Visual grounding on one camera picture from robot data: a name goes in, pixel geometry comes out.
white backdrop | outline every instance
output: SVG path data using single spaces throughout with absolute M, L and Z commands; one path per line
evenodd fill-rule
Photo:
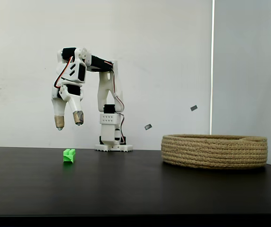
M 0 146 L 98 142 L 97 73 L 83 86 L 84 125 L 68 107 L 64 130 L 55 128 L 51 86 L 63 47 L 119 61 L 123 132 L 135 149 L 160 149 L 164 134 L 207 134 L 211 19 L 212 0 L 0 1 Z
M 268 137 L 271 164 L 271 0 L 216 0 L 213 134 Z

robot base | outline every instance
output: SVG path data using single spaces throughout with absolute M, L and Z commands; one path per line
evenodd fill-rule
M 98 151 L 122 151 L 122 152 L 130 152 L 133 150 L 132 145 L 104 145 L 104 144 L 97 144 L 94 146 L 95 150 Z

green 3d printed part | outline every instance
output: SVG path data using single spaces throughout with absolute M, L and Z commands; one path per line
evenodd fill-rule
M 76 150 L 75 149 L 66 149 L 63 152 L 63 162 L 75 162 Z

jute basket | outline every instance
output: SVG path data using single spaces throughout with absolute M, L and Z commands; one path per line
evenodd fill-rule
M 164 162 L 193 168 L 251 169 L 265 166 L 266 137 L 222 135 L 163 136 Z

white robotic arm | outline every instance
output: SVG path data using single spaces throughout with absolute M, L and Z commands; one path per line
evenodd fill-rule
M 120 88 L 118 64 L 100 59 L 91 55 L 85 48 L 64 48 L 58 51 L 58 78 L 52 87 L 52 103 L 55 112 L 55 123 L 58 130 L 64 128 L 64 110 L 66 102 L 73 111 L 75 124 L 84 122 L 81 109 L 83 92 L 82 83 L 85 83 L 86 71 L 99 72 L 100 83 L 98 89 L 98 109 L 100 124 L 102 125 L 100 144 L 96 150 L 131 151 L 131 145 L 126 145 L 126 138 L 122 133 L 124 115 L 123 93 Z M 107 95 L 111 92 L 115 104 L 107 104 Z

